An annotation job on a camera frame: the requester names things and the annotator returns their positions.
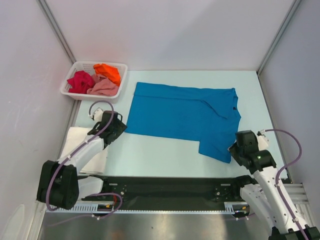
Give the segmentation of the blue t-shirt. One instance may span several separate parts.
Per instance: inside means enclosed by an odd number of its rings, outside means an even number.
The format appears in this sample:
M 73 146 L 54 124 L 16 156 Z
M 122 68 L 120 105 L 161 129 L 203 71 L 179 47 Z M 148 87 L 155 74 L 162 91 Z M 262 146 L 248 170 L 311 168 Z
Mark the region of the blue t-shirt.
M 229 164 L 241 115 L 235 88 L 179 87 L 138 82 L 126 132 L 199 143 L 201 155 Z

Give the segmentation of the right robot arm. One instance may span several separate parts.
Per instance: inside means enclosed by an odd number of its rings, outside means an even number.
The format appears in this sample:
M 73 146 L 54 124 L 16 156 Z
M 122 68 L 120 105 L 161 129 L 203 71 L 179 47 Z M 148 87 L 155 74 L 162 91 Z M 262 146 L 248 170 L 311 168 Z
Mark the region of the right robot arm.
M 270 240 L 318 240 L 320 231 L 307 223 L 290 198 L 264 133 L 245 130 L 235 134 L 228 151 L 253 179 L 233 185 L 231 196 L 249 205 L 268 229 Z

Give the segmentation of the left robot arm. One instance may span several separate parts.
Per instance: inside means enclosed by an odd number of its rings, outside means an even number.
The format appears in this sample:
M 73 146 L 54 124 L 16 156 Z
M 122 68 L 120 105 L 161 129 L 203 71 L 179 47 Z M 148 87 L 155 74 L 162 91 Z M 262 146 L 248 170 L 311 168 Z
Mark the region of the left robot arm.
M 70 210 L 80 199 L 96 196 L 105 200 L 111 188 L 95 176 L 79 179 L 79 173 L 96 155 L 103 153 L 127 128 L 122 115 L 104 111 L 101 120 L 87 133 L 84 140 L 56 161 L 47 160 L 41 169 L 36 200 L 49 210 Z

